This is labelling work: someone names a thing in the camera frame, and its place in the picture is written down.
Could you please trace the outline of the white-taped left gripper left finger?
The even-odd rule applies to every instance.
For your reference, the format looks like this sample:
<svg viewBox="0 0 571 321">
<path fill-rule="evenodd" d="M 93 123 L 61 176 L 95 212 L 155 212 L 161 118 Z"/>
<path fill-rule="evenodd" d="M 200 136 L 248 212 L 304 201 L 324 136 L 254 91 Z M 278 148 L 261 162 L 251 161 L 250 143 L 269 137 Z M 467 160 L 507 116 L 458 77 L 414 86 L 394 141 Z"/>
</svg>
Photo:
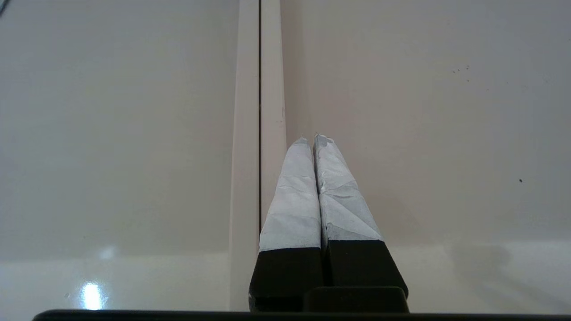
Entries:
<svg viewBox="0 0 571 321">
<path fill-rule="evenodd" d="M 299 138 L 284 157 L 249 283 L 251 312 L 299 312 L 323 285 L 322 226 L 313 154 Z"/>
</svg>

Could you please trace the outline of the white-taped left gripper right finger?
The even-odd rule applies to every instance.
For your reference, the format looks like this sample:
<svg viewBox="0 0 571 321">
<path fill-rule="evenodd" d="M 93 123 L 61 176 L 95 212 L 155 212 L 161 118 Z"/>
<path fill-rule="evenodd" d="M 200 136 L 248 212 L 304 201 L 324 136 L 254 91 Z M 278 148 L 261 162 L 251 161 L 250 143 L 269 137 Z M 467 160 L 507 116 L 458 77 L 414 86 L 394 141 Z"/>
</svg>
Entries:
<svg viewBox="0 0 571 321">
<path fill-rule="evenodd" d="M 314 137 L 327 283 L 409 290 L 336 142 Z"/>
</svg>

